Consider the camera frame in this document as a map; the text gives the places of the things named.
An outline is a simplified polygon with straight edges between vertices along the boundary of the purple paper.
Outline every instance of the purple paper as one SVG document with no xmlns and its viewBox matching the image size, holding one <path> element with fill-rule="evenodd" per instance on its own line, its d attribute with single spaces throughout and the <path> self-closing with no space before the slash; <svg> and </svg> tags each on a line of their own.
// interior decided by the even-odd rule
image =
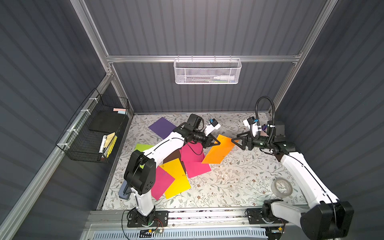
<svg viewBox="0 0 384 240">
<path fill-rule="evenodd" d="M 149 126 L 149 129 L 154 131 L 162 139 L 168 137 L 175 128 L 176 126 L 165 118 L 160 118 L 154 124 Z"/>
</svg>

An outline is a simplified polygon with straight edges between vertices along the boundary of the table surface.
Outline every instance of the table surface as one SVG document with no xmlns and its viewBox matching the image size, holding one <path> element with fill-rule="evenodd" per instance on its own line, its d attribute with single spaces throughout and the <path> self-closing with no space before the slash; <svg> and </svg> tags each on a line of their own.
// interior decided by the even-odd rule
<svg viewBox="0 0 384 240">
<path fill-rule="evenodd" d="M 245 132 L 243 120 L 254 113 L 219 113 L 199 114 L 205 123 L 215 118 L 221 128 L 212 132 L 234 138 L 236 134 Z M 129 157 L 136 144 L 155 145 L 162 139 L 148 127 L 164 117 L 178 126 L 186 122 L 189 114 L 157 114 L 135 115 L 125 140 L 119 162 L 103 203 L 103 210 L 131 209 L 136 206 L 135 198 L 123 200 L 118 192 L 123 183 L 123 175 Z M 260 122 L 267 122 L 265 113 L 260 113 Z M 210 164 L 212 171 L 190 178 L 191 189 L 170 199 L 163 195 L 158 201 L 154 198 L 157 209 L 170 208 L 204 208 L 204 207 L 239 207 L 261 206 L 264 200 L 274 199 L 271 184 L 276 177 L 287 179 L 293 187 L 293 193 L 284 201 L 293 205 L 307 204 L 303 194 L 289 171 L 275 157 L 261 152 L 258 148 L 252 151 L 241 150 L 235 146 L 221 164 Z"/>
</svg>

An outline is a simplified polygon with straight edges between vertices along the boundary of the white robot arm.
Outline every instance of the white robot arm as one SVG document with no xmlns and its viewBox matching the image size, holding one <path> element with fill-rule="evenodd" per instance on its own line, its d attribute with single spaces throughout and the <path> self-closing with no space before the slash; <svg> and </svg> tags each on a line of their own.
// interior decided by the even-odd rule
<svg viewBox="0 0 384 240">
<path fill-rule="evenodd" d="M 266 98 L 272 105 L 272 121 L 268 121 L 267 135 L 261 136 L 261 127 L 257 113 L 260 99 Z M 255 106 L 256 118 L 244 120 L 250 131 L 238 134 L 232 142 L 241 149 L 254 147 L 268 149 L 267 154 L 274 155 L 292 174 L 305 196 L 310 209 L 286 204 L 281 199 L 266 200 L 262 208 L 262 218 L 273 222 L 282 218 L 302 228 L 311 240 L 345 237 L 353 216 L 349 202 L 341 202 L 310 168 L 302 153 L 291 142 L 285 140 L 285 127 L 275 121 L 275 106 L 267 97 L 261 97 Z"/>
<path fill-rule="evenodd" d="M 220 127 L 215 119 L 210 119 L 204 130 L 198 130 L 202 118 L 191 114 L 187 122 L 182 123 L 168 137 L 152 148 L 140 152 L 134 151 L 129 159 L 124 179 L 127 187 L 124 194 L 134 193 L 137 200 L 137 218 L 142 225 L 150 225 L 155 215 L 151 189 L 155 183 L 156 168 L 184 143 L 199 142 L 204 148 L 219 145 L 220 142 L 211 132 Z"/>
</svg>

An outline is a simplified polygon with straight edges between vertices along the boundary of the black notebook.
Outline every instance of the black notebook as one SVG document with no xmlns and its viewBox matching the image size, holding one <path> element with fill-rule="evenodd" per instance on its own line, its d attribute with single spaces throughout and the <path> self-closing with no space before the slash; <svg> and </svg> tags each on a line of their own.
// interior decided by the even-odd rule
<svg viewBox="0 0 384 240">
<path fill-rule="evenodd" d="M 125 115 L 117 112 L 100 111 L 89 126 L 90 131 L 113 133 L 122 123 Z"/>
</svg>

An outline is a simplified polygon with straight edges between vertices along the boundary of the pink sticky note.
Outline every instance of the pink sticky note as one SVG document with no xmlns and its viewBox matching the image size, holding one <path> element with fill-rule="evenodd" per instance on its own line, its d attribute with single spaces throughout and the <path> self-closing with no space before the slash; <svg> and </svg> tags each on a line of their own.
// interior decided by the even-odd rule
<svg viewBox="0 0 384 240">
<path fill-rule="evenodd" d="M 211 171 L 211 167 L 209 166 L 209 164 L 203 164 L 197 161 L 184 162 L 184 165 L 189 178 L 196 177 L 200 174 Z"/>
<path fill-rule="evenodd" d="M 186 162 L 202 162 L 204 159 L 203 146 L 201 143 L 187 143 L 180 149 L 181 161 Z"/>
<path fill-rule="evenodd" d="M 152 187 L 152 197 L 159 200 L 175 179 L 161 167 L 156 168 L 156 180 Z"/>
</svg>

